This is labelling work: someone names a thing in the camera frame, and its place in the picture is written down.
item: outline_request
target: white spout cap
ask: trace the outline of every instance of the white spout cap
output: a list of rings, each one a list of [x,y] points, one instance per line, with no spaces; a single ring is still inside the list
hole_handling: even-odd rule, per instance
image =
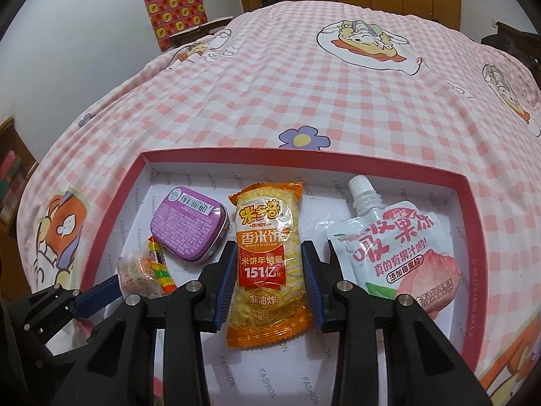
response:
[[[376,193],[366,176],[353,177],[348,183],[348,188],[353,195],[353,207],[356,209],[358,217],[362,217],[372,209],[385,209],[381,195]]]

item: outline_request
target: orange cartoon figure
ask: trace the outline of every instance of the orange cartoon figure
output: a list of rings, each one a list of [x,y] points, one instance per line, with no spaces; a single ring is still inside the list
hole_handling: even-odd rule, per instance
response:
[[[509,108],[511,108],[528,126],[528,129],[537,137],[541,135],[541,128],[537,122],[530,116],[530,113],[524,110],[522,105],[513,92],[513,88],[508,83],[504,73],[494,65],[485,65],[483,67],[483,78],[493,92]]]
[[[343,20],[324,27],[318,44],[343,61],[374,70],[401,70],[416,74],[421,57],[409,41],[363,20]]]
[[[536,314],[480,378],[494,406],[505,404],[534,368],[539,357],[541,313]]]
[[[199,56],[203,56],[203,54],[209,50],[208,44],[198,44],[196,46],[188,46],[188,51],[181,53],[178,56],[178,59],[180,62],[186,61],[191,56],[198,54]]]
[[[49,202],[36,237],[33,269],[38,286],[72,285],[69,278],[86,217],[85,204],[71,191]]]

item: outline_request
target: checkered bedding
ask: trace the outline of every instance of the checkered bedding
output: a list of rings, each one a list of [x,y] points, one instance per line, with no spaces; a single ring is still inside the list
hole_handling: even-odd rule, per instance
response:
[[[145,150],[284,146],[422,163],[467,176],[481,214],[482,373],[541,303],[539,97],[516,59],[432,21],[314,1],[247,13],[159,56],[68,127],[24,192],[26,276],[36,291],[61,269],[78,286],[104,212]],[[60,266],[41,229],[66,191],[86,219],[75,261]]]

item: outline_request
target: rice cracker package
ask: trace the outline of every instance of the rice cracker package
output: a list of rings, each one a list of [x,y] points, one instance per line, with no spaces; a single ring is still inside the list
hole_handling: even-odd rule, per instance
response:
[[[258,183],[229,197],[236,205],[238,281],[227,343],[250,347],[296,335],[311,322],[302,275],[302,183]]]

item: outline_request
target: barcode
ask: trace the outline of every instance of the barcode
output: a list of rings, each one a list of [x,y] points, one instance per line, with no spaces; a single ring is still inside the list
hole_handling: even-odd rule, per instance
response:
[[[192,209],[195,209],[202,214],[209,215],[214,206],[212,204],[205,203],[191,195],[186,194],[185,192],[179,198],[180,203],[184,203],[186,206],[190,206]]]

